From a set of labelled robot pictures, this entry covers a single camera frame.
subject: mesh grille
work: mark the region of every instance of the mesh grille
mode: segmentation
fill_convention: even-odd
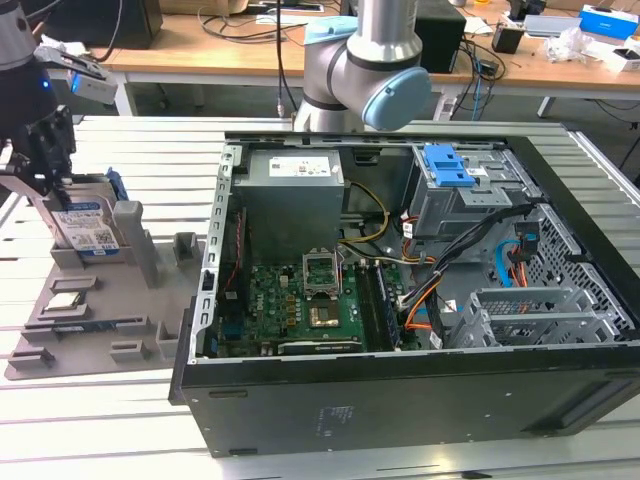
[[[602,287],[591,279],[584,266],[565,260],[571,252],[551,221],[545,218],[540,226],[538,256],[527,265],[529,285],[583,288],[595,296],[594,310],[613,313],[613,322],[620,330],[634,329],[629,319],[614,307]]]

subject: connector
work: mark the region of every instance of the connector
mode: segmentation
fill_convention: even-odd
[[[491,60],[478,60],[478,70],[480,75],[495,77],[498,73],[498,64]]]

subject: white box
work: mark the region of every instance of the white box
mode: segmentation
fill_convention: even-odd
[[[640,70],[640,55],[629,48],[616,48],[602,59],[607,68],[614,72]]]

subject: metal workbench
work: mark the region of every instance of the metal workbench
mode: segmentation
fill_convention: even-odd
[[[528,136],[640,273],[640,194],[584,136],[545,123],[424,122],[405,130],[455,135],[469,128]],[[76,127],[74,171],[118,170],[132,199],[145,205],[144,226],[157,240],[169,241],[175,231],[204,237],[223,132],[267,129],[289,126],[90,117]],[[2,371],[53,264],[50,247],[35,209],[12,196],[0,209]],[[640,398],[574,437],[216,461],[189,410],[166,401],[170,377],[170,370],[155,370],[20,383],[0,378],[0,478],[460,478],[470,470],[519,479],[640,477]]]

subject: wooden desk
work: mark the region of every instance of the wooden desk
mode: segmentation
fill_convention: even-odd
[[[495,24],[508,8],[506,0],[493,0],[486,6],[470,4],[466,10]],[[569,15],[570,12],[549,10],[545,14]],[[234,17],[231,23],[241,24],[250,18]],[[214,21],[211,28],[218,31],[220,22]],[[227,28],[224,33],[246,35],[270,29],[273,27],[248,23],[239,28]],[[302,43],[304,28],[290,30],[289,36],[293,41],[287,40],[282,46],[284,68],[289,84],[302,86],[304,48],[295,42]],[[476,35],[473,40],[491,48],[491,38],[492,35]],[[541,39],[523,38],[518,53],[501,55],[508,70],[495,85],[495,94],[640,100],[640,74],[611,73],[593,60],[586,65],[579,62],[551,64],[539,50],[542,43]],[[189,15],[165,16],[162,31],[150,50],[114,52],[109,66],[121,86],[116,99],[121,114],[135,114],[135,104],[127,89],[132,82],[273,86],[278,79],[273,43],[247,45],[215,38],[202,30],[197,17]],[[432,74],[433,89],[441,93],[435,119],[450,117],[471,74],[470,61],[464,55],[459,55],[453,73]]]
[[[465,10],[477,15],[490,25],[498,21],[504,23],[502,14],[509,9],[506,0],[492,0],[486,6],[470,4]],[[565,10],[545,10],[544,15],[577,16],[577,12]],[[472,38],[478,45],[491,49],[493,34],[476,35]],[[640,75],[632,72],[614,73],[602,62],[588,58],[587,63],[551,63],[541,50],[543,39],[522,37],[515,55],[499,54],[507,65],[507,73],[494,87],[498,95],[531,95],[547,97],[538,110],[544,116],[552,104],[552,98],[599,98],[610,100],[640,100]],[[456,67],[470,69],[470,61],[461,55]]]

